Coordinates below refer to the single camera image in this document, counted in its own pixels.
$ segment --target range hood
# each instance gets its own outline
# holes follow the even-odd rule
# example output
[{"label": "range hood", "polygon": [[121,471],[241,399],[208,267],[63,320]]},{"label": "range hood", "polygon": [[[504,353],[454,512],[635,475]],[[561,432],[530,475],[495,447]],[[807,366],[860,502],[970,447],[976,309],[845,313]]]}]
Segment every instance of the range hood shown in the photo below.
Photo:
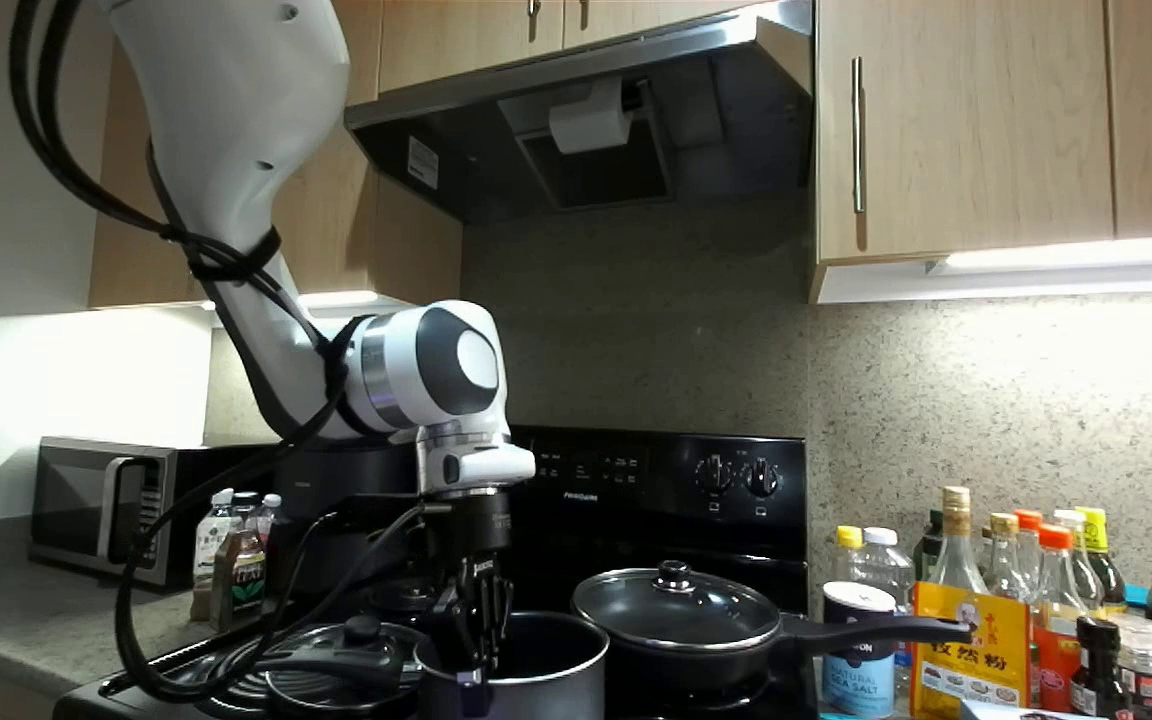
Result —
[{"label": "range hood", "polygon": [[812,186],[812,0],[381,91],[374,170],[463,224]]}]

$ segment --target black pot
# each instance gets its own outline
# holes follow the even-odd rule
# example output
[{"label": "black pot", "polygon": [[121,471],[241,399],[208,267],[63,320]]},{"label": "black pot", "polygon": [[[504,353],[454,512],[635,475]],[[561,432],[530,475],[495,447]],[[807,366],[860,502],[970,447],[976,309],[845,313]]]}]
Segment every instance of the black pot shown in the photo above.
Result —
[{"label": "black pot", "polygon": [[421,660],[421,720],[603,720],[612,642],[564,612],[514,612],[499,672],[463,680],[460,642]]},{"label": "black pot", "polygon": [[774,670],[806,684],[812,657],[854,646],[973,637],[962,622],[927,615],[817,626],[779,612],[749,583],[677,559],[589,578],[575,583],[573,608],[612,637],[612,680],[682,706],[735,706],[758,698]]}]

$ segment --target tile backsplash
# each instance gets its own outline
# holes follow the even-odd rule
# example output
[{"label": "tile backsplash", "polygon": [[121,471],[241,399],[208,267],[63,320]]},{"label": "tile backsplash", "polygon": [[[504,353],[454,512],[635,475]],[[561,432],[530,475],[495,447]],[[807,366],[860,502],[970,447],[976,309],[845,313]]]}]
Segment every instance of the tile backsplash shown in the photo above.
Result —
[{"label": "tile backsplash", "polygon": [[992,507],[1105,504],[1152,578],[1152,298],[806,306],[793,199],[617,207],[470,236],[508,344],[514,421],[793,432],[812,563],[835,522],[918,541],[939,485]]}]

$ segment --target yellow bottle cap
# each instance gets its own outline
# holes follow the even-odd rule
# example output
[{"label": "yellow bottle cap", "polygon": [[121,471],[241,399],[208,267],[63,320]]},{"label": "yellow bottle cap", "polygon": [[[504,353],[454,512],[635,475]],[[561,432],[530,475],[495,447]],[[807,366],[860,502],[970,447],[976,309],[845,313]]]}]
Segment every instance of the yellow bottle cap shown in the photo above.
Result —
[{"label": "yellow bottle cap", "polygon": [[847,550],[847,554],[866,550],[866,535],[860,535],[858,526],[840,526],[840,527],[832,532],[832,541],[835,541],[835,550]]},{"label": "yellow bottle cap", "polygon": [[989,532],[992,535],[1016,535],[1016,512],[992,512]]}]

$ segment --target cabinet handle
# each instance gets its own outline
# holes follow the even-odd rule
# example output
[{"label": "cabinet handle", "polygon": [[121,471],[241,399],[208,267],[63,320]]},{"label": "cabinet handle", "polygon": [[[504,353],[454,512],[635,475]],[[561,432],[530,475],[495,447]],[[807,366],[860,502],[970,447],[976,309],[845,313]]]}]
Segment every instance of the cabinet handle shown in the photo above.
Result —
[{"label": "cabinet handle", "polygon": [[854,58],[854,213],[866,218],[866,58]]},{"label": "cabinet handle", "polygon": [[542,0],[531,0],[530,8],[530,46],[535,46],[535,27],[542,27]]}]

